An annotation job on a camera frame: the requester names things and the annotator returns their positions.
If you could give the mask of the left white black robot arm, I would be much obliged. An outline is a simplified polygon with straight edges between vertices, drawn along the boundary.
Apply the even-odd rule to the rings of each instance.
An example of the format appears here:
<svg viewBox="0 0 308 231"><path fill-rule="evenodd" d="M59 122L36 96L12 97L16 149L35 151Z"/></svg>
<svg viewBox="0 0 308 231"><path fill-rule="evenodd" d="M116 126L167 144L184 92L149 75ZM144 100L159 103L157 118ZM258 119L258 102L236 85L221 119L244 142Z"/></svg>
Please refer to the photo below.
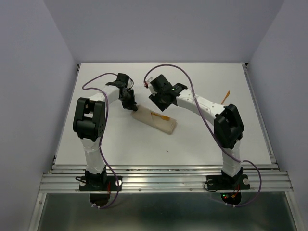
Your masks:
<svg viewBox="0 0 308 231"><path fill-rule="evenodd" d="M118 73L116 79L104 87L90 87L88 82L82 86L83 90L95 90L97 94L78 98L74 114L73 131L80 138L86 157L85 173L76 177L80 191L121 190L121 176L107 174L111 167L101 146L110 104L121 101L124 109L137 110L133 85L128 75Z"/></svg>

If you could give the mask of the beige cloth napkin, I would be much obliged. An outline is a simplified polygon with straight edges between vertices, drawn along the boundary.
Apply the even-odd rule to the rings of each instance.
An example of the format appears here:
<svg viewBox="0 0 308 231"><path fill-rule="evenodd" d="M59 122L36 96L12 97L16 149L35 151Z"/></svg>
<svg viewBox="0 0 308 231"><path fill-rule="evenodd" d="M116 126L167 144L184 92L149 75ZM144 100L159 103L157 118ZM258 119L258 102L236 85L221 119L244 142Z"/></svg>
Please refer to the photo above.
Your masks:
<svg viewBox="0 0 308 231"><path fill-rule="evenodd" d="M160 117L152 115L151 111L142 105L138 105L138 110L133 111L131 115L134 119L171 135L178 124L177 121L173 118L170 118L169 121L162 120Z"/></svg>

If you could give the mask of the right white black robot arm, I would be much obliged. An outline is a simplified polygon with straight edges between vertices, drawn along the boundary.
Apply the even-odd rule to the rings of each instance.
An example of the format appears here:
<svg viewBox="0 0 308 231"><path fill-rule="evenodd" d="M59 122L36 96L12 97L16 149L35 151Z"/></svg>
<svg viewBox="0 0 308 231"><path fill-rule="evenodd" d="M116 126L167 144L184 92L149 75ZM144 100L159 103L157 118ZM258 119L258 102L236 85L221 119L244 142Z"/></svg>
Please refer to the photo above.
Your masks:
<svg viewBox="0 0 308 231"><path fill-rule="evenodd" d="M149 99L161 110L172 104L199 115L222 151L223 165L220 182L232 188L243 173L240 160L240 140L244 124L237 107L224 106L195 94L194 89L177 83L172 85L163 75L145 81L151 92Z"/></svg>

